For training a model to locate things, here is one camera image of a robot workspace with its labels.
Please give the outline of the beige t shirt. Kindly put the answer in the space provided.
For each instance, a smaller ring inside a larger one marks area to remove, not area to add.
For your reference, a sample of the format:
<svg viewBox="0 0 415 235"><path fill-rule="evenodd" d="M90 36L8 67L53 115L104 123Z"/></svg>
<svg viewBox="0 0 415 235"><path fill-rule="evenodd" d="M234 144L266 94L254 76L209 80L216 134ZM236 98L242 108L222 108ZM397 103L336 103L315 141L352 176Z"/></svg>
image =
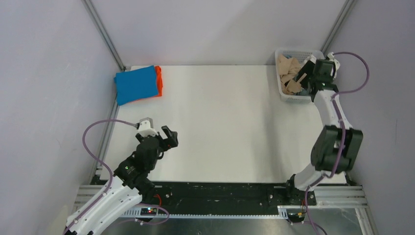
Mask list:
<svg viewBox="0 0 415 235"><path fill-rule="evenodd" d="M283 54L277 56L277 69L280 77L280 84L282 92L286 95L295 95L301 92L300 84L295 81L297 73L300 68L289 67L288 57Z"/></svg>

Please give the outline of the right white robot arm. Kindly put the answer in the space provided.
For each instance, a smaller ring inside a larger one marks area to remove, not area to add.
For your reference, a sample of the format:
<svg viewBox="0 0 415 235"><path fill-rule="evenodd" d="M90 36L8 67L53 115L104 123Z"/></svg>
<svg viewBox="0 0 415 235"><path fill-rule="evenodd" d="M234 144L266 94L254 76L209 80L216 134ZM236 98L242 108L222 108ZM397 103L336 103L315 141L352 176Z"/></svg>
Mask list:
<svg viewBox="0 0 415 235"><path fill-rule="evenodd" d="M308 194L323 179L351 171L363 141L362 131L352 127L342 110L335 72L335 62L317 59L307 74L307 90L323 128L311 149L310 164L286 182L284 198L293 205L308 202Z"/></svg>

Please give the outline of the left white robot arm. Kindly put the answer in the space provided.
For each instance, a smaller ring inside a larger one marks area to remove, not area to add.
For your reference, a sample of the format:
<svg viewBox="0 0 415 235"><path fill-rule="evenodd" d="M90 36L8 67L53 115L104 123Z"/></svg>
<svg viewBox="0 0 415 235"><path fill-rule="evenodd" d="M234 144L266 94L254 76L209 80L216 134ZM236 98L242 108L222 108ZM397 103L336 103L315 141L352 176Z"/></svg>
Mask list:
<svg viewBox="0 0 415 235"><path fill-rule="evenodd" d="M134 205L154 199L155 185L148 179L164 153L178 146L178 133L161 128L163 138L152 127L139 125L135 151L111 172L102 189L67 219L65 235L98 235Z"/></svg>

